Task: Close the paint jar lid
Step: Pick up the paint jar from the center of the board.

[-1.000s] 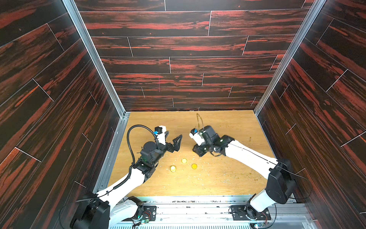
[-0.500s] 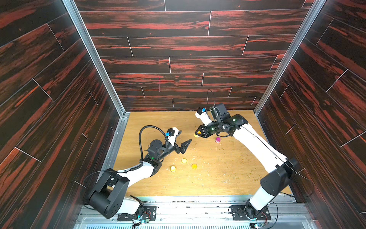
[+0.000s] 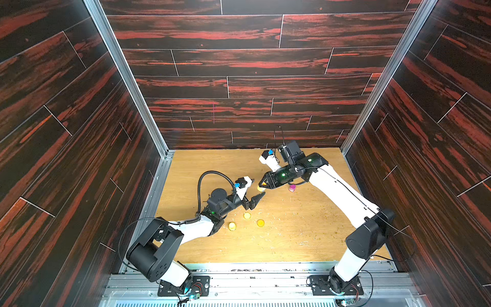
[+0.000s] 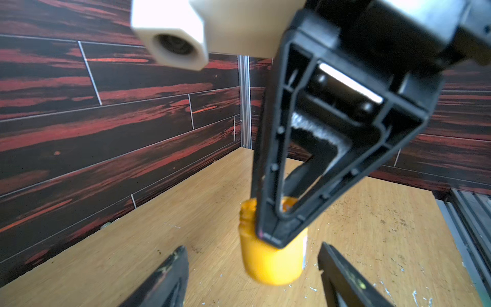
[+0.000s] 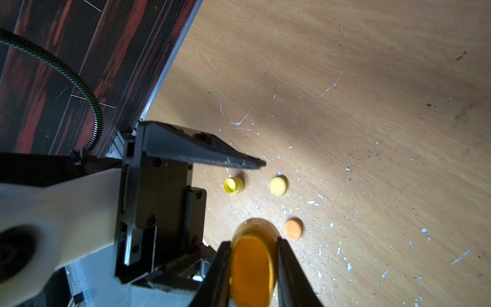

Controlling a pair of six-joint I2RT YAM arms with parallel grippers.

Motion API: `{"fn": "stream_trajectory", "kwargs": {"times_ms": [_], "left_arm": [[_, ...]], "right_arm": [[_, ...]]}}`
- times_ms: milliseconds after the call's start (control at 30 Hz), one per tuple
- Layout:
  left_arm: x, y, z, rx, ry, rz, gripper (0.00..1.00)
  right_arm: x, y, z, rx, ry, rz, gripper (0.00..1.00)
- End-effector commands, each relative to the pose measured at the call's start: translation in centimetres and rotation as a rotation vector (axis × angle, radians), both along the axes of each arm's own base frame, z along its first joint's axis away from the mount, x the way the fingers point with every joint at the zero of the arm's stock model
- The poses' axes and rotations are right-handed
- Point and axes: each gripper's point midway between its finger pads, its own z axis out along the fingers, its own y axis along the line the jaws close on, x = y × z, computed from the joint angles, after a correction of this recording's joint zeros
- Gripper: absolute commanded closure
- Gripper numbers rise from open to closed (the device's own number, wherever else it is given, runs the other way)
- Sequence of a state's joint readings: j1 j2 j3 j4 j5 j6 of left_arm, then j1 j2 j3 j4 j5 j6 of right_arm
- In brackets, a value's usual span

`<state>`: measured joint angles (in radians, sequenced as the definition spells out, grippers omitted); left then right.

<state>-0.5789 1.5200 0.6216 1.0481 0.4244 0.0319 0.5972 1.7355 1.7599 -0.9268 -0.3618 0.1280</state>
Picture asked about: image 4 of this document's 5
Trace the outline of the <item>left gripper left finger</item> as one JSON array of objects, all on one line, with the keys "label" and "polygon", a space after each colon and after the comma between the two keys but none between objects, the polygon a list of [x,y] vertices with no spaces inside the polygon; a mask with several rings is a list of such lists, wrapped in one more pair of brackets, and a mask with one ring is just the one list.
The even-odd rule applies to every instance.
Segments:
[{"label": "left gripper left finger", "polygon": [[179,246],[121,305],[182,307],[188,281],[187,250]]}]

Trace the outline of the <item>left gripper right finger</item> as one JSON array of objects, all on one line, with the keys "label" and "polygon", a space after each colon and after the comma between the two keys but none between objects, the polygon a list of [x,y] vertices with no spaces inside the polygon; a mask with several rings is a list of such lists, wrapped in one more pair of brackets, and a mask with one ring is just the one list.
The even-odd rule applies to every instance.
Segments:
[{"label": "left gripper right finger", "polygon": [[334,246],[321,245],[318,267],[328,307],[392,305]]}]

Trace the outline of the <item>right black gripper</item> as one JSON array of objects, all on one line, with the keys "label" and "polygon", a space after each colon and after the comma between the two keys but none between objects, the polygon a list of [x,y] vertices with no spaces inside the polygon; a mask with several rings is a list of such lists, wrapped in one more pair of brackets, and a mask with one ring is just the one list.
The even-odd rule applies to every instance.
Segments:
[{"label": "right black gripper", "polygon": [[341,41],[396,71],[490,65],[490,1],[307,1]]}]

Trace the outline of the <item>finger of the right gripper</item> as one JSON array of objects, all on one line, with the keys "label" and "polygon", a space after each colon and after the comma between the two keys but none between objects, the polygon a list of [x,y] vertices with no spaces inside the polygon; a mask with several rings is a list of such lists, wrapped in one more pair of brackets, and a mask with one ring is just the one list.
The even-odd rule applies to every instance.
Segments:
[{"label": "finger of the right gripper", "polygon": [[429,122],[444,84],[425,63],[371,57],[308,9],[284,32],[253,159],[254,231],[289,245],[343,193]]}]

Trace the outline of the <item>yellow paint jar front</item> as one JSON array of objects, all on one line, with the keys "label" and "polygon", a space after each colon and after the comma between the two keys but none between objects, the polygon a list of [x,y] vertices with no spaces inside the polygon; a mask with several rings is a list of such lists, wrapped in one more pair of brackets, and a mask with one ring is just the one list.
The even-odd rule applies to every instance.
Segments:
[{"label": "yellow paint jar front", "polygon": [[255,233],[255,198],[241,203],[239,235],[242,260],[247,274],[264,285],[289,285],[298,280],[306,266],[308,229],[304,229],[285,248],[260,240]]}]

